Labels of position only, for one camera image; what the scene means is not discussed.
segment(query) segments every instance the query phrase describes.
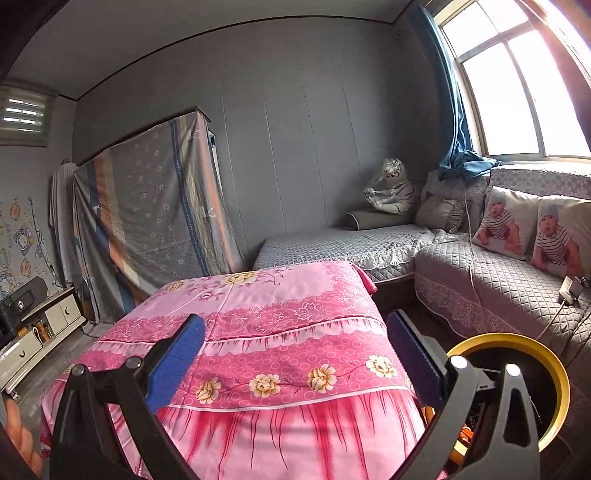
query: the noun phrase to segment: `sofa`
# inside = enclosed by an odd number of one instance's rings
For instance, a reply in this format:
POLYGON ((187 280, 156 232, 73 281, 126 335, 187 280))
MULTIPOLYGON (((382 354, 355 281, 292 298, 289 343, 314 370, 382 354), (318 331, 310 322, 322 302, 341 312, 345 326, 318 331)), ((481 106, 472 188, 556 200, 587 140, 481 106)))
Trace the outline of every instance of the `sofa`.
MULTIPOLYGON (((591 166, 500 166, 491 170, 489 184, 539 196, 591 200, 591 166)), ((578 303, 558 312, 562 280, 528 261, 491 252, 469 241, 430 245, 415 256, 418 299, 457 334, 467 338, 514 332, 540 337, 540 342, 560 358, 571 385, 570 410, 560 437, 576 453, 587 448, 591 429, 591 291, 583 290, 578 303)))

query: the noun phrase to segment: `gray cushion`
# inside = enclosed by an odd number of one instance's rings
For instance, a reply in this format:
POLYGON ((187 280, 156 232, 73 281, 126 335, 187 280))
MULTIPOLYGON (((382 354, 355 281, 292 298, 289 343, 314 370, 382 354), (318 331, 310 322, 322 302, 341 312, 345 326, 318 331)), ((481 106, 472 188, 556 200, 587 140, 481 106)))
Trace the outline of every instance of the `gray cushion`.
POLYGON ((346 215, 346 222, 347 226, 353 230, 370 230, 385 226, 408 225, 413 222, 413 214, 395 215, 376 209, 354 210, 346 215))
POLYGON ((448 233, 456 233, 466 217, 466 203, 459 200, 446 200, 430 196, 420 206, 415 217, 417 225, 440 228, 448 233))
MULTIPOLYGON (((474 287, 468 272, 473 256, 469 242, 437 244, 422 249, 415 258, 418 275, 415 286, 420 299, 428 303, 448 301, 443 313, 441 309, 437 313, 442 314, 462 336, 497 330, 514 331, 532 338, 540 335, 560 308, 557 298, 562 280, 477 245, 473 246, 473 251, 474 287), (433 294, 433 288, 439 292, 433 294), (479 311, 475 290, 483 314, 479 311)), ((584 292, 579 300, 578 307, 565 306, 562 309, 541 339, 544 343, 550 343, 552 339, 550 346, 557 354, 563 351, 578 327, 591 303, 591 293, 584 292)))

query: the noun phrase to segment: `gray wall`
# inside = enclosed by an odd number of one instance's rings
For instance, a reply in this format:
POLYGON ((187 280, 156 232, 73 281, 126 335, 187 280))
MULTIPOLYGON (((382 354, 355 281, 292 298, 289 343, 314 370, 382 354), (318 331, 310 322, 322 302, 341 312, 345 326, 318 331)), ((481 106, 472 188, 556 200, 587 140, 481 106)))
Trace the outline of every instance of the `gray wall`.
POLYGON ((72 157, 75 109, 75 102, 56 99, 45 148, 0 146, 0 202, 19 198, 21 207, 28 208, 27 197, 31 197, 51 260, 55 254, 48 222, 50 179, 61 161, 72 157))
POLYGON ((81 98, 74 159, 199 105, 212 120, 226 205, 252 262, 266 238, 333 226, 365 205, 362 188, 383 157, 404 160, 415 180, 434 167, 424 62, 405 19, 226 28, 155 53, 81 98))

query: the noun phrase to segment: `hand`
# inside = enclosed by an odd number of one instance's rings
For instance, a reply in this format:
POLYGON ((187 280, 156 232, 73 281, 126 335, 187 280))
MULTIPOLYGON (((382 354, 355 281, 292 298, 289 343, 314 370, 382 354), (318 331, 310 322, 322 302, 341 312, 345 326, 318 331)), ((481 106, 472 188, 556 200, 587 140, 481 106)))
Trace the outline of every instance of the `hand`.
POLYGON ((12 440, 12 443, 21 454, 26 464, 31 467, 33 473, 37 476, 41 476, 41 468, 43 462, 37 452, 33 451, 33 436, 25 427, 21 424, 21 411, 18 405, 11 398, 7 399, 6 405, 6 433, 12 440))

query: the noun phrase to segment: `electrical cord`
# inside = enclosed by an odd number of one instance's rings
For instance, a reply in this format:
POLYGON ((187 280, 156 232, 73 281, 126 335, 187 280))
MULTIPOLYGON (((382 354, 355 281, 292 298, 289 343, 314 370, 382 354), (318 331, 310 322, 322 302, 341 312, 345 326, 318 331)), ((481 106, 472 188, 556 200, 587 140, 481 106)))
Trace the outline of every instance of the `electrical cord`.
POLYGON ((468 218, 468 232, 470 235, 470 251, 472 253, 472 258, 470 259, 470 264, 468 265, 468 275, 470 276, 470 283, 472 284, 472 290, 474 290, 474 295, 478 299, 478 307, 480 308, 480 318, 484 318, 484 309, 482 308, 482 301, 480 299, 480 295, 478 295, 478 291, 474 286, 474 278, 472 273, 472 265, 474 260, 476 259, 476 252, 474 251, 474 245, 472 244, 472 222, 470 221, 470 212, 468 211, 468 196, 466 192, 466 185, 464 184, 464 207, 466 208, 466 216, 468 218))
POLYGON ((550 321, 548 322, 548 325, 546 325, 546 326, 544 327, 544 330, 542 330, 542 333, 541 333, 541 334, 539 334, 539 335, 536 337, 536 341, 537 341, 537 342, 539 342, 539 341, 540 341, 540 338, 542 337, 542 335, 543 335, 543 334, 545 334, 545 333, 546 333, 546 330, 548 330, 548 328, 550 328, 550 325, 552 325, 552 324, 554 323, 554 321, 556 320, 556 317, 557 317, 557 316, 558 316, 558 314, 559 314, 559 313, 562 311, 562 308, 564 307, 564 304, 565 304, 565 303, 566 303, 566 300, 563 300, 563 301, 562 301, 562 303, 560 304, 560 308, 558 309, 558 311, 557 311, 557 312, 554 314, 554 316, 552 317, 552 320, 550 320, 550 321))

